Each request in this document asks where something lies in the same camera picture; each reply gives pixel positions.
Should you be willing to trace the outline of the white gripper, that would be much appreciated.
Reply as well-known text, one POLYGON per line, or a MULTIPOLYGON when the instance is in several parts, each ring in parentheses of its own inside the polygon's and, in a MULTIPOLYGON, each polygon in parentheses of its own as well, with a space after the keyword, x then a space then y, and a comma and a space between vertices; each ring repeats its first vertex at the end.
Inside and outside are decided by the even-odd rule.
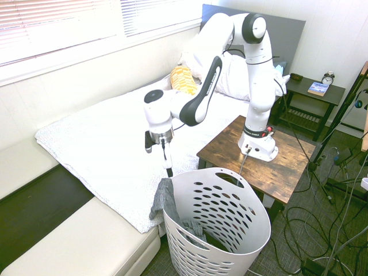
POLYGON ((168 177, 172 177, 173 176, 173 172, 172 172, 173 163, 172 163, 172 158, 171 158, 170 143, 162 141, 161 144, 162 144, 163 155, 164 155, 163 168, 166 169, 168 177))

